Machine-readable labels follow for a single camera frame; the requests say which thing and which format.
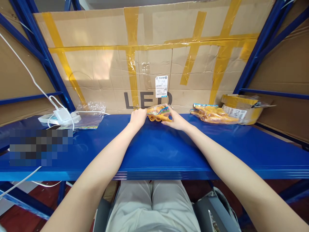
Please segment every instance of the cardboard sheet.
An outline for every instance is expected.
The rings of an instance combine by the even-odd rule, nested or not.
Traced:
[[[107,112],[219,103],[240,78],[273,0],[218,0],[34,14],[75,105]],[[155,78],[168,75],[156,98]]]
[[[0,1],[0,13],[27,38],[24,28],[20,24],[9,0]],[[41,88],[46,93],[55,92],[55,89],[40,61],[1,25],[0,32],[27,65]],[[0,70],[0,99],[42,94],[42,92],[32,82],[31,76],[23,64],[19,61],[17,56],[2,38],[0,38]],[[0,126],[36,115],[51,107],[52,104],[47,99],[43,98],[1,105]]]
[[[307,0],[297,0],[278,33],[308,6]],[[309,19],[265,57],[249,88],[308,95],[308,60]],[[275,96],[271,98],[276,106],[265,109],[258,122],[309,143],[309,100]]]

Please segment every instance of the beige pants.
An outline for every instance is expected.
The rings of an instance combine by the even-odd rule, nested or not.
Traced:
[[[180,180],[121,182],[106,231],[201,231]]]

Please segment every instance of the red floor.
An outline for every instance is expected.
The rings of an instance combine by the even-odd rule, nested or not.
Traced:
[[[226,196],[231,207],[235,210],[237,216],[242,214],[242,206],[236,196],[229,190],[229,188],[220,180],[212,181],[214,186],[219,188]],[[266,182],[276,191],[281,192],[287,187],[291,186],[297,180],[266,180]],[[56,182],[48,181],[45,184],[55,184]],[[197,201],[208,193],[211,188],[205,180],[185,180],[183,185],[186,188],[188,195],[192,202]],[[46,188],[42,186],[36,187],[29,194],[47,206],[55,209],[57,207],[59,186]],[[305,221],[309,221],[309,198],[305,198],[299,202],[291,204],[292,209]],[[38,232],[45,224],[45,220],[40,217],[21,209],[18,206],[11,207],[5,214],[0,216],[0,224],[7,230],[7,232]],[[254,231],[252,226],[248,226],[248,230]]]

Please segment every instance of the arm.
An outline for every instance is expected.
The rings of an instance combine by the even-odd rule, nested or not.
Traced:
[[[146,114],[146,109],[132,112],[130,123],[87,166],[42,232],[89,231],[104,190],[117,173],[131,140],[145,122]]]
[[[201,150],[214,172],[236,195],[257,231],[309,231],[309,226],[244,162],[171,109],[173,122]]]

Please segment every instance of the person's left hand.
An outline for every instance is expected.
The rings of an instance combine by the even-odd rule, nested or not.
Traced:
[[[136,129],[139,130],[145,123],[146,115],[147,109],[134,110],[131,113],[131,119],[129,124],[133,125]]]

